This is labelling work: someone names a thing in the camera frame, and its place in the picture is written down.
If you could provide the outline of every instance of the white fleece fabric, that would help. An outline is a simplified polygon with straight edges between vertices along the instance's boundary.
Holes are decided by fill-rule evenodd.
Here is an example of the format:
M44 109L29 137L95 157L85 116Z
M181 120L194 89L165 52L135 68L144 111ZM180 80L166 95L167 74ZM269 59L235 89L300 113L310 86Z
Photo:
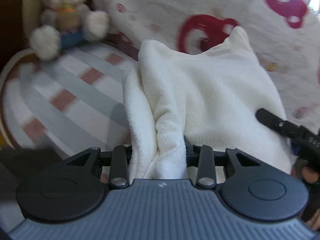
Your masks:
M138 67L124 81L124 106L132 136L131 182L185 177L183 135L217 151L234 146L287 173L294 163L286 140L255 118L262 107L286 115L241 27L198 55L143 42Z

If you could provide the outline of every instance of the stuffed animal's arm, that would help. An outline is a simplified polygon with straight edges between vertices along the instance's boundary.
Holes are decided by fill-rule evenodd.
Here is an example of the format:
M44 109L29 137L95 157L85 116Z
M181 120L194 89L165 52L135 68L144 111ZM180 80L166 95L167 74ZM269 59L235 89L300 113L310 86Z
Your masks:
M90 8L84 3L79 4L76 10L80 13L81 21L84 23L87 15L90 13Z
M41 24L55 27L56 13L52 10L46 9L41 15Z

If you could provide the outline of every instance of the screw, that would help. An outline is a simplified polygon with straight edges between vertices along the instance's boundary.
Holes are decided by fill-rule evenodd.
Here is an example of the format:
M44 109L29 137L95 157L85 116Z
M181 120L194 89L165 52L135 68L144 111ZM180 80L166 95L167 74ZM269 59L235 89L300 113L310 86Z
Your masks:
M204 177L204 178L199 179L199 183L203 186L211 186L214 184L214 179Z
M113 178L111 180L111 183L115 186L124 186L125 184L127 184L127 180L124 178Z

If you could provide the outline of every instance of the plush toy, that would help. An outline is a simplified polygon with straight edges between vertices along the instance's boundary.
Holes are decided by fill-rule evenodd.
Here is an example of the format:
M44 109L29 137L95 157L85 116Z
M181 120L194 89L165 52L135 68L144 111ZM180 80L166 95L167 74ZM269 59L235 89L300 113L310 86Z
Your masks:
M43 1L47 9L41 16L42 26L30 37L30 45L40 60L51 60L61 49L84 40L100 40L107 35L107 13L91 11L84 4L86 0Z

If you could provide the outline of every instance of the white fluffy paw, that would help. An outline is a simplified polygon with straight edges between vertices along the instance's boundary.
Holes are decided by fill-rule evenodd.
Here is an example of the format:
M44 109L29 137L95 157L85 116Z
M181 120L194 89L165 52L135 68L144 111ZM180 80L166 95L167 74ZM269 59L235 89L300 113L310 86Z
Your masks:
M49 25L35 29L30 36L30 46L40 60L51 60L60 52L60 33Z
M93 11L87 15L86 29L89 40L100 40L105 38L109 29L109 17L106 12Z

